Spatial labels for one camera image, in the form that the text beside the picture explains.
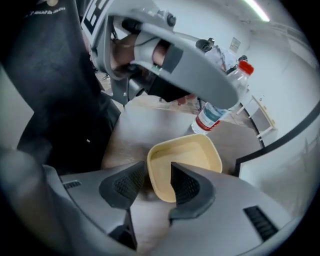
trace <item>plastic bottle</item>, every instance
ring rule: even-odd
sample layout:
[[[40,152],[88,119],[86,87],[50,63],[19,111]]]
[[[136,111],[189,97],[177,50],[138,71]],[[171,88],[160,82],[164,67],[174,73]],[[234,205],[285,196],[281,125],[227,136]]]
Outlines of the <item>plastic bottle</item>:
[[[229,109],[221,109],[211,105],[207,102],[195,120],[192,122],[192,130],[196,134],[207,134],[215,126],[217,126],[221,120],[225,119],[240,103],[242,97],[247,92],[248,78],[253,73],[254,68],[248,62],[242,60],[239,62],[237,69],[227,75],[227,79],[234,86],[239,101]]]

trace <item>black shirt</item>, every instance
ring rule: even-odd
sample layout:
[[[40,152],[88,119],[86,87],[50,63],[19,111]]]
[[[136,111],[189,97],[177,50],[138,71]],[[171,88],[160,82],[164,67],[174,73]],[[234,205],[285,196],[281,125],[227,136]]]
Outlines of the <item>black shirt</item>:
[[[237,66],[231,67],[229,68],[229,70],[227,70],[226,74],[229,75],[231,72],[235,71],[237,69]]]
[[[33,109],[18,148],[61,173],[98,170],[119,110],[101,94],[74,0],[38,4],[3,66]]]

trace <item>plastic bowl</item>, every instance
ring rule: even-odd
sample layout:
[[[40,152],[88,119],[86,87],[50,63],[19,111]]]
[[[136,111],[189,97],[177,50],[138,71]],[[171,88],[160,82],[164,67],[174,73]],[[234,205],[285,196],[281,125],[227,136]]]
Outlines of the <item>plastic bowl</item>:
[[[222,172],[222,162],[214,144],[202,134],[187,135],[159,143],[150,149],[146,162],[155,194],[169,203],[176,202],[176,195],[171,186],[172,162]]]

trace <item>ceiling light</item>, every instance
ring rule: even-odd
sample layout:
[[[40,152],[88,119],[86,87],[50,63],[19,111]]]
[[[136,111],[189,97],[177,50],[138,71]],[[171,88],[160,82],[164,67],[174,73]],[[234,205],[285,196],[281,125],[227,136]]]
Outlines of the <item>ceiling light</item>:
[[[264,10],[261,9],[261,7],[257,4],[255,0],[243,0],[243,1],[245,1],[256,12],[256,14],[259,15],[261,20],[263,20],[264,22],[270,21],[268,15],[265,13]]]

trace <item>table surface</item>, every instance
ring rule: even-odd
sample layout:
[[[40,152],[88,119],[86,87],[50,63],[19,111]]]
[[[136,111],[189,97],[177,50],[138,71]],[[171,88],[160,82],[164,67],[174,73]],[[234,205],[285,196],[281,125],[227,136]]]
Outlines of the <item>table surface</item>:
[[[154,145],[193,134],[190,125],[195,117],[178,111],[130,106],[129,102],[115,125],[101,167],[146,161]],[[229,122],[222,121],[207,136],[221,157],[224,173],[232,172],[237,158],[261,148],[253,129]],[[175,207],[175,203],[136,198],[130,211],[138,255],[148,254],[168,234],[168,215]]]
[[[276,127],[276,122],[275,122],[275,120],[273,120],[273,119],[269,116],[269,114],[268,114],[268,112],[267,112],[267,107],[266,107],[265,105],[262,105],[261,101],[260,101],[260,100],[257,100],[255,96],[252,95],[252,98],[253,98],[253,100],[259,105],[259,107],[260,107],[263,115],[265,116],[265,118],[266,118],[267,121],[269,122],[270,126],[272,126],[272,128],[273,128],[274,130],[276,130],[276,129],[277,129],[277,127]]]
[[[178,111],[127,105],[115,125],[101,167],[146,161],[154,145],[193,134],[190,125],[195,117]],[[236,159],[261,149],[253,129],[225,121],[207,136],[220,155],[225,174],[234,170]]]

